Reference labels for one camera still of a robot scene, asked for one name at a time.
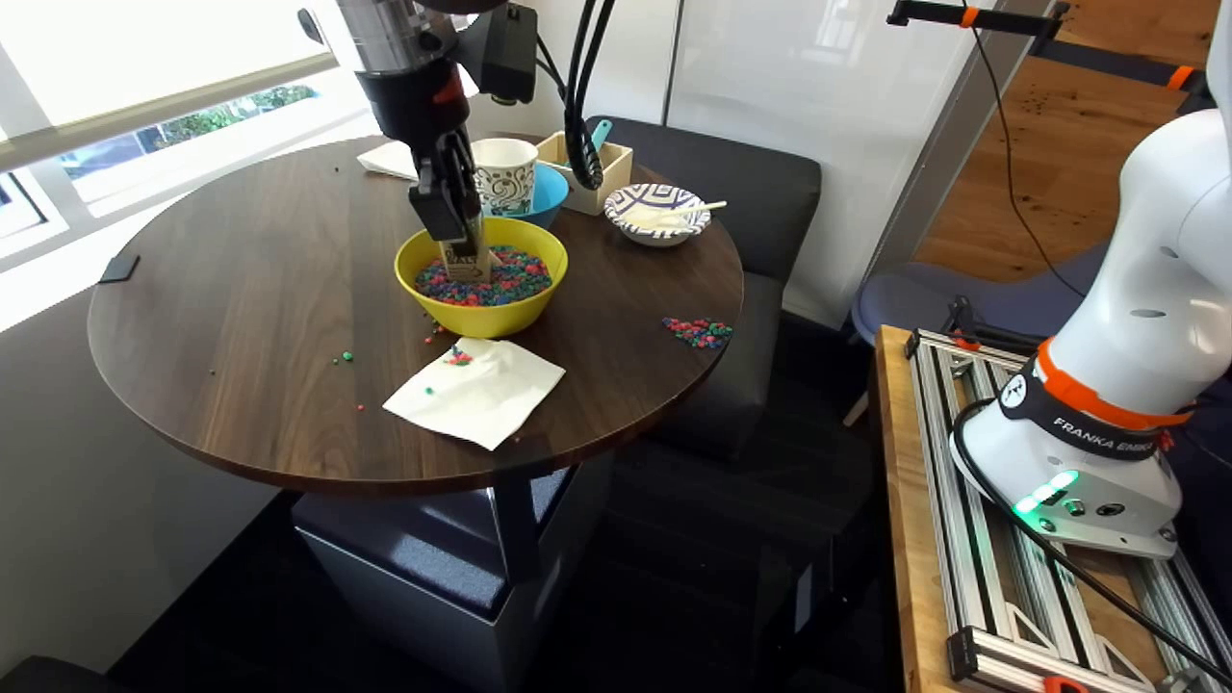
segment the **table top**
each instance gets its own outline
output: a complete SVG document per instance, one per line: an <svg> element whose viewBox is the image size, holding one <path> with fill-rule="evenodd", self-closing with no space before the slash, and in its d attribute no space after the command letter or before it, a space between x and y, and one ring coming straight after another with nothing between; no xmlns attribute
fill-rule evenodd
<svg viewBox="0 0 1232 693"><path fill-rule="evenodd" d="M513 343L568 379L492 453L380 403L456 335L393 279L422 233L409 185L332 143L229 172L166 207L98 287L90 347L108 388L169 442L289 491L473 491L635 441L721 361L668 317L738 320L745 270L721 224L676 249L563 213L572 275Z"/></svg>
<svg viewBox="0 0 1232 693"><path fill-rule="evenodd" d="M908 370L914 330L882 326L878 335L878 418L887 450L889 546L898 589L903 672L908 693L961 691L948 672L948 592L943 546L931 521L931 491L925 471L925 430L918 384ZM1103 551L1072 551L1085 575L1108 584L1120 600L1140 600L1134 560ZM1163 682L1166 665L1150 634L1084 584L1091 620L1108 634L1148 679Z"/></svg>

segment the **floor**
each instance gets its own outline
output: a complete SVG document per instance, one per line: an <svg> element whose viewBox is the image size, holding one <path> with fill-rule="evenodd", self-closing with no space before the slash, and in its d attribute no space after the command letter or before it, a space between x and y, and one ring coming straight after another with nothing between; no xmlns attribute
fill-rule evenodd
<svg viewBox="0 0 1232 693"><path fill-rule="evenodd" d="M839 427L869 355L790 320L777 361L745 466L658 447L618 462L527 693L903 691L882 457L869 423ZM359 625L293 537L293 501L280 495L112 679L134 693L463 693ZM801 569L812 620L794 615Z"/></svg>

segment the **green light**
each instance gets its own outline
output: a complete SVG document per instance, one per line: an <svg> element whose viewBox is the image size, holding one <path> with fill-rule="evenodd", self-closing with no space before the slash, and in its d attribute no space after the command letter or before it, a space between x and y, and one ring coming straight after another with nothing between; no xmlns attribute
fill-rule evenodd
<svg viewBox="0 0 1232 693"><path fill-rule="evenodd" d="M1058 474L1050 474L1050 482L1040 486L1031 498L1018 501L1014 512L1027 516L1027 512L1035 512L1049 498L1072 491L1076 482L1077 482L1077 471L1058 471Z"/></svg>

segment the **blue object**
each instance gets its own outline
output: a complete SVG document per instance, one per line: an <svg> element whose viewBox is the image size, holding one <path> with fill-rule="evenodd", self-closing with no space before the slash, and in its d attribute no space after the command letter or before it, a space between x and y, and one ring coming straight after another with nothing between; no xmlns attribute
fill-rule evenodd
<svg viewBox="0 0 1232 693"><path fill-rule="evenodd" d="M563 207L572 201L572 176L559 172L555 167L536 167L536 201L533 213L525 213L520 219L552 229Z"/></svg>

